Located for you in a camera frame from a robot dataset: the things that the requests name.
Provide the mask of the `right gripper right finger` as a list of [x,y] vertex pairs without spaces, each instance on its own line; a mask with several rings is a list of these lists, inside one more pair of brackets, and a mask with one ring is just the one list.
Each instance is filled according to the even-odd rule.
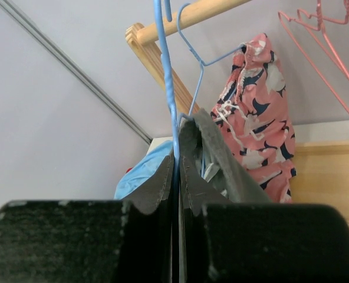
[[180,161],[185,282],[349,282],[349,227],[327,205],[233,203]]

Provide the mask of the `pink shark-print shorts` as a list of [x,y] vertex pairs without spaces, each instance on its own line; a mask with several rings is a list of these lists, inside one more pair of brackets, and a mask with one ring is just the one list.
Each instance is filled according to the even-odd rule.
[[295,131],[280,59],[265,33],[235,51],[232,71],[210,112],[235,159],[278,203],[292,201]]

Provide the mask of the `light blue shorts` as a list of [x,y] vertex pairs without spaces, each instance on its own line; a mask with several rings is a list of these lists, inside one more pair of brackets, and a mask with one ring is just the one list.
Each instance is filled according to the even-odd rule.
[[172,148],[172,140],[165,140],[164,138],[154,139],[147,154],[127,171],[118,182],[114,198],[120,200],[126,197],[152,177]]

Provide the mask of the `wooden clothes rack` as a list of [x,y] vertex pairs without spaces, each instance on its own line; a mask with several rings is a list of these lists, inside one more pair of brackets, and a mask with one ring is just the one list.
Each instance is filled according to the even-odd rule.
[[[295,202],[325,203],[337,208],[349,223],[349,116],[295,46],[279,22],[278,11],[315,10],[316,1],[250,1],[185,29],[205,60],[218,62],[200,70],[179,34],[168,36],[174,90],[180,111],[197,106],[211,110],[231,70],[228,51],[265,33],[281,60],[289,114],[299,149],[297,176],[291,181]],[[343,95],[349,106],[349,90]]]

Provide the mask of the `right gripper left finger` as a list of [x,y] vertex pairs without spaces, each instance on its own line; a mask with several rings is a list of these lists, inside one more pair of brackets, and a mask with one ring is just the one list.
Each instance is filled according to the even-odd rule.
[[0,207],[0,282],[169,282],[173,156],[120,200]]

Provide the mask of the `grey shorts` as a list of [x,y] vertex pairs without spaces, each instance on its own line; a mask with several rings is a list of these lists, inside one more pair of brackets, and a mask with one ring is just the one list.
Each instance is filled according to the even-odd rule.
[[219,127],[201,109],[179,130],[180,154],[190,159],[201,179],[234,203],[271,203],[272,200],[235,159]]

